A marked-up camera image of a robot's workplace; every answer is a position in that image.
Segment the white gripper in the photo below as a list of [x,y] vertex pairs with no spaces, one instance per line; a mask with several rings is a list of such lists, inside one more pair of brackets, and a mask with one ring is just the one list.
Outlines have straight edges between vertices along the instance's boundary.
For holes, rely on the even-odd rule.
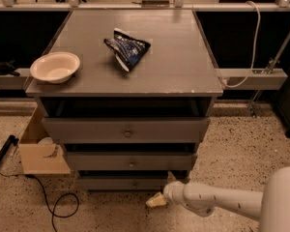
[[169,184],[164,187],[163,194],[158,192],[146,201],[146,205],[149,208],[164,206],[167,204],[167,201],[177,205],[186,204],[184,197],[184,190],[186,185],[180,181],[176,181],[176,177],[171,171],[168,172],[167,183]]

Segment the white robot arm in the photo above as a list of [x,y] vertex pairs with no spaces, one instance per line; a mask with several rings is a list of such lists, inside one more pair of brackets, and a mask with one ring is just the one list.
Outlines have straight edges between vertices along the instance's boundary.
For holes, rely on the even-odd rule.
[[290,166],[278,169],[263,191],[183,184],[172,173],[168,180],[163,191],[146,202],[148,207],[173,203],[203,218],[219,207],[258,221],[259,232],[290,232]]

